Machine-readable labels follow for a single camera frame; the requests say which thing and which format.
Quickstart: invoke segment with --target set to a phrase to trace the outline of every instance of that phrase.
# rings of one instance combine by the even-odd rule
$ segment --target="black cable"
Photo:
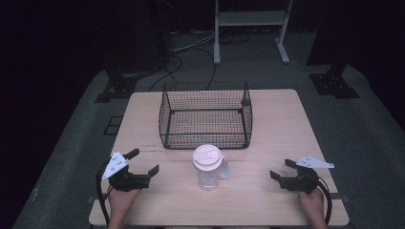
[[[329,187],[328,187],[327,182],[325,182],[325,180],[323,180],[321,177],[319,177],[319,178],[322,180],[322,182],[324,182],[325,187],[326,187],[326,188],[327,188],[327,190],[328,190],[328,193],[330,193],[330,190],[329,190]]]
[[[214,63],[214,56],[211,54],[211,52],[209,52],[209,51],[207,51],[207,50],[198,49],[198,48],[192,48],[192,49],[186,49],[186,50],[180,51],[180,52],[178,52],[178,53],[181,53],[181,52],[188,52],[188,51],[201,51],[201,52],[205,52],[205,53],[207,53],[207,54],[211,57],[212,63]],[[213,71],[213,73],[212,73],[212,75],[211,75],[211,78],[210,78],[209,81],[208,81],[208,86],[207,86],[206,89],[205,89],[206,91],[208,91],[209,86],[211,86],[212,81],[214,80],[215,72],[217,71],[217,66],[216,66],[215,64],[213,64],[213,66],[214,66],[214,71]]]
[[[327,198],[328,209],[327,214],[325,215],[325,223],[328,225],[330,222],[331,207],[332,207],[330,192],[321,181],[318,181],[318,186],[321,188],[322,192],[324,192],[325,197]]]
[[[98,196],[98,201],[100,203],[101,211],[102,214],[105,218],[105,222],[107,225],[110,223],[110,217],[108,216],[107,208],[105,207],[105,198],[102,195],[102,190],[101,190],[101,172],[102,170],[108,165],[110,161],[107,160],[105,161],[99,168],[97,174],[96,174],[96,190],[97,190],[97,196]]]
[[[238,11],[239,8],[241,7],[243,1],[244,1],[244,0],[241,0],[241,2],[239,3],[239,7],[238,7],[237,11]],[[231,8],[230,8],[229,11],[233,11],[233,8],[235,7],[235,3],[236,3],[236,0],[233,1],[232,6],[231,6]],[[223,29],[221,29],[220,32],[219,32],[219,34],[223,33],[223,31],[226,30],[226,28],[227,28],[227,27],[224,27]],[[213,40],[213,39],[215,38],[214,32],[211,31],[210,33],[211,33],[211,34],[208,35],[208,36],[206,36],[206,38],[204,38],[203,40],[197,41],[196,43],[194,43],[194,44],[192,44],[192,45],[190,45],[190,46],[188,46],[188,47],[173,50],[173,53],[175,53],[175,52],[184,52],[184,51],[190,50],[190,49],[192,49],[192,48],[194,48],[194,47],[201,46],[202,44],[207,43],[208,41]]]
[[[107,197],[111,194],[111,192],[113,192],[114,187],[111,186],[110,191],[108,191],[107,195],[105,196],[104,200],[107,199]]]
[[[163,80],[163,78],[165,78],[165,77],[167,77],[167,76],[169,76],[169,75],[172,75],[172,77],[174,77],[174,76],[173,76],[173,73],[175,73],[177,70],[179,70],[179,69],[181,68],[181,66],[182,66],[182,60],[181,60],[181,58],[179,58],[179,57],[177,57],[177,56],[175,56],[175,55],[173,55],[172,57],[177,58],[177,59],[180,61],[180,65],[179,65],[173,72],[168,72],[168,74],[166,74],[166,75],[162,76],[160,79],[158,79],[158,80],[149,88],[149,92],[151,92],[152,89],[153,89],[161,80]]]

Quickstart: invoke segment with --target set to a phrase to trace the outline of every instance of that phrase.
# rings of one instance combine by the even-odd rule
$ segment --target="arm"
[[[124,227],[126,215],[134,204],[134,200],[139,194],[140,189],[123,192],[110,186],[108,190],[111,190],[111,193],[108,195],[111,207],[108,229],[122,229]]]
[[[324,194],[315,188],[309,195],[305,192],[298,193],[300,206],[309,219],[313,229],[327,229],[324,219]]]

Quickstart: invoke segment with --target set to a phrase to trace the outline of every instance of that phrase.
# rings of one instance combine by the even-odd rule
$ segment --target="white lid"
[[[223,154],[213,145],[202,145],[193,153],[194,165],[203,171],[212,171],[221,165]]]

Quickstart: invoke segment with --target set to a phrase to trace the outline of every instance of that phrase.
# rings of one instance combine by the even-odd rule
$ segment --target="wire basket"
[[[166,149],[212,144],[243,149],[250,143],[252,106],[246,82],[164,84],[159,132]]]

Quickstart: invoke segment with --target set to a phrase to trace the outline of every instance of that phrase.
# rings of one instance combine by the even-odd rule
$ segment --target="gray floor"
[[[345,206],[356,228],[404,228],[405,134],[371,90],[365,76],[349,66],[343,73],[360,95],[336,99],[318,95],[309,73],[329,66],[306,66],[315,33],[288,33],[285,41],[291,62],[284,65],[274,44],[275,34],[251,35],[236,46],[222,46],[222,63],[214,80],[245,80],[250,89],[294,89],[331,174],[346,197]],[[176,47],[201,39],[176,35]],[[212,52],[212,46],[201,49]],[[208,81],[214,71],[211,57],[201,51],[177,55],[178,82]],[[169,70],[179,66],[169,64]],[[137,92],[147,92],[164,72],[142,78]],[[128,99],[95,103],[108,77],[95,75],[38,180],[36,198],[30,198],[14,228],[90,228],[88,216],[96,197],[95,174],[112,150],[115,136],[104,135],[110,117],[123,115]],[[161,91],[162,80],[152,91]]]

